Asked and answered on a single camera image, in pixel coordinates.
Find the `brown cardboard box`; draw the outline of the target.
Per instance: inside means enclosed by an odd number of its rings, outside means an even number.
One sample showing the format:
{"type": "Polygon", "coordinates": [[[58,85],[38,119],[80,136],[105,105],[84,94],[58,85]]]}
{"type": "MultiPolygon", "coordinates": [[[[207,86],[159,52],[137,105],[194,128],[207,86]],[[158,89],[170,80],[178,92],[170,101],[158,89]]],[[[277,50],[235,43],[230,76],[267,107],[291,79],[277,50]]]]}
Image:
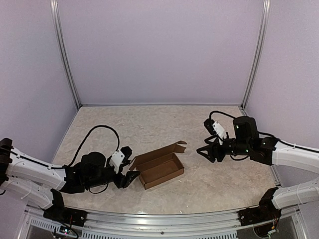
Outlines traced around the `brown cardboard box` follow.
{"type": "Polygon", "coordinates": [[[134,158],[129,171],[139,171],[139,180],[144,189],[165,183],[184,173],[184,165],[178,158],[183,154],[187,143],[178,141],[168,146],[138,155],[134,158]]]}

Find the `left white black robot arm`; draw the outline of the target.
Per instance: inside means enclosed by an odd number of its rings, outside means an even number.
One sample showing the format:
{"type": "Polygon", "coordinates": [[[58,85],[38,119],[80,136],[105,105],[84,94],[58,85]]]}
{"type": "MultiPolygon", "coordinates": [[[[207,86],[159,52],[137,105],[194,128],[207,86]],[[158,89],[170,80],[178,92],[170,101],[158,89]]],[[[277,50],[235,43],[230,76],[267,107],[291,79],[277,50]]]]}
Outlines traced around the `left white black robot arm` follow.
{"type": "Polygon", "coordinates": [[[127,188],[140,175],[139,171],[122,173],[131,163],[131,155],[131,148],[125,146],[109,158],[93,151],[74,166],[59,166],[22,153],[13,147],[11,139],[4,138],[0,141],[0,186],[34,201],[42,209],[50,208],[50,213],[63,222],[70,211],[60,202],[53,203],[54,193],[78,194],[110,183],[119,189],[127,188]]]}

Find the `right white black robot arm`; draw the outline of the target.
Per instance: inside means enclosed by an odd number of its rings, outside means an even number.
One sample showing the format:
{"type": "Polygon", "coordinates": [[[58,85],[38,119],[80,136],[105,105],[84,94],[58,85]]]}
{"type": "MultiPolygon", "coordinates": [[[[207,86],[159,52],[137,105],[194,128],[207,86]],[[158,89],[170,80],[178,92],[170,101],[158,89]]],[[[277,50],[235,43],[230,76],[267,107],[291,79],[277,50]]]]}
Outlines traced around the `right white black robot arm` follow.
{"type": "MultiPolygon", "coordinates": [[[[197,149],[197,153],[210,162],[222,162],[225,156],[234,161],[249,158],[252,161],[276,166],[289,166],[313,173],[319,172],[319,151],[285,142],[274,135],[257,129],[254,118],[241,116],[233,118],[235,137],[230,138],[224,127],[212,118],[204,121],[204,127],[210,133],[205,139],[206,146],[197,149]]],[[[265,221],[275,210],[318,201],[319,180],[301,183],[290,187],[269,189],[255,210],[255,217],[265,221]]]]}

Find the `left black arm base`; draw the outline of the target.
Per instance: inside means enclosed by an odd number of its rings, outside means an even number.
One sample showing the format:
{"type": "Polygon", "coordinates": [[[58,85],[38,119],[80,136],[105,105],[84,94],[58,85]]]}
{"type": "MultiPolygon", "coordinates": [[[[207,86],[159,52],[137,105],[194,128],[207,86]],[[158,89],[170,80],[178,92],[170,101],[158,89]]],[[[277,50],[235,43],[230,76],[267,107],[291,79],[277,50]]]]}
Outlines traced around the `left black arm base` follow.
{"type": "Polygon", "coordinates": [[[51,189],[50,192],[53,196],[52,206],[48,209],[43,209],[43,216],[59,223],[84,227],[88,212],[66,207],[64,205],[62,194],[59,191],[51,189]]]}

